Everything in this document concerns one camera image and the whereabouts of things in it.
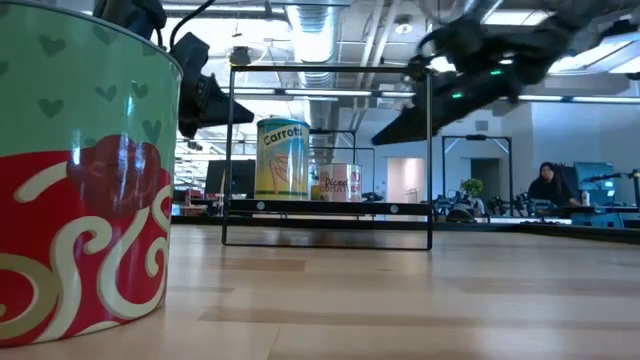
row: exposed ductwork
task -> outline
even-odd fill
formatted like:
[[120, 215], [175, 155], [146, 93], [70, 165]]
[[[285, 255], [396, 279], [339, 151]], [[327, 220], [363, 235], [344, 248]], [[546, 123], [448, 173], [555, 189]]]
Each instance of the exposed ductwork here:
[[[338, 27], [337, 8], [331, 6], [287, 6], [287, 15], [293, 29], [293, 48], [296, 61], [307, 64], [327, 64], [334, 59], [336, 30]], [[331, 88], [335, 86], [336, 74], [331, 72], [305, 72], [298, 74], [301, 86], [305, 88]], [[307, 101], [305, 118], [312, 129], [337, 129], [337, 112], [333, 111], [333, 102]], [[312, 139], [312, 145], [329, 146], [335, 143], [331, 136], [330, 144], [318, 144]]]

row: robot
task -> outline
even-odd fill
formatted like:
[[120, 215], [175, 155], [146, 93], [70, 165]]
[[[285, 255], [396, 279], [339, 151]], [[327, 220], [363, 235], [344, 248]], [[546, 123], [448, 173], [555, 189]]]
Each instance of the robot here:
[[[478, 1], [482, 7], [484, 1]], [[574, 0], [525, 33], [488, 35], [480, 19], [470, 11], [424, 37], [406, 74], [415, 90], [413, 107], [376, 134], [372, 143], [386, 145], [427, 139], [426, 77], [431, 76], [432, 133], [462, 119], [495, 100], [506, 97], [517, 103], [525, 86], [541, 82], [551, 65], [561, 58], [575, 35], [606, 7], [604, 0]], [[423, 47], [433, 42], [434, 54]], [[429, 70], [431, 60], [446, 56], [456, 72]]]

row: person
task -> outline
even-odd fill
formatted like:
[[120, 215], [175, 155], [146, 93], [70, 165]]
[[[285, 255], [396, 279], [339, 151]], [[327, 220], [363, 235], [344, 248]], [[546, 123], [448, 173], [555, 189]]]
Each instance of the person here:
[[580, 206], [569, 186], [555, 174], [555, 166], [550, 162], [540, 165], [540, 173], [529, 186], [529, 198], [549, 200], [558, 207]]

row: heart pattern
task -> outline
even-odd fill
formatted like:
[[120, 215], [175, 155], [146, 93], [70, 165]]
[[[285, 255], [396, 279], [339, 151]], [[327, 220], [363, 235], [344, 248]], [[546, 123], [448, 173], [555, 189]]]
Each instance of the heart pattern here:
[[145, 120], [142, 122], [142, 129], [152, 144], [155, 145], [158, 143], [158, 139], [160, 139], [160, 131], [162, 130], [162, 123], [160, 121], [156, 121], [152, 124], [151, 121]]
[[0, 61], [0, 79], [9, 70], [9, 63], [7, 61]]
[[9, 13], [9, 4], [0, 4], [0, 20]]
[[147, 85], [141, 86], [136, 82], [131, 83], [131, 90], [141, 99], [144, 99], [149, 93], [149, 87]]
[[113, 44], [118, 38], [117, 32], [105, 29], [99, 25], [93, 26], [93, 34], [98, 38], [98, 40], [100, 40], [100, 42], [107, 46]]
[[147, 44], [142, 44], [142, 56], [153, 56], [158, 52], [158, 50], [152, 48]]
[[38, 106], [40, 111], [45, 114], [49, 119], [55, 117], [64, 108], [64, 100], [50, 101], [47, 99], [38, 100]]
[[40, 35], [38, 37], [40, 46], [44, 51], [44, 54], [48, 57], [54, 56], [67, 47], [67, 43], [63, 39], [52, 39], [47, 35]]
[[101, 98], [107, 100], [108, 102], [112, 102], [113, 99], [116, 97], [116, 92], [118, 91], [118, 89], [116, 88], [115, 85], [111, 85], [106, 90], [101, 87], [97, 87], [94, 89], [94, 91]]

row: potted plant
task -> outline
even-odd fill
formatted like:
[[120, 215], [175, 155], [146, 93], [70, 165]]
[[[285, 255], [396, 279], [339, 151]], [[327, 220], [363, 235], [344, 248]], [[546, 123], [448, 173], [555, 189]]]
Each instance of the potted plant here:
[[475, 198], [482, 192], [484, 184], [482, 180], [475, 178], [467, 179], [460, 184], [460, 190], [464, 191], [469, 197]]
[[471, 202], [471, 208], [475, 216], [482, 216], [484, 214], [484, 203], [478, 198], [482, 192], [484, 184], [482, 180], [475, 178], [467, 179], [460, 184], [460, 190], [464, 191], [469, 196]]

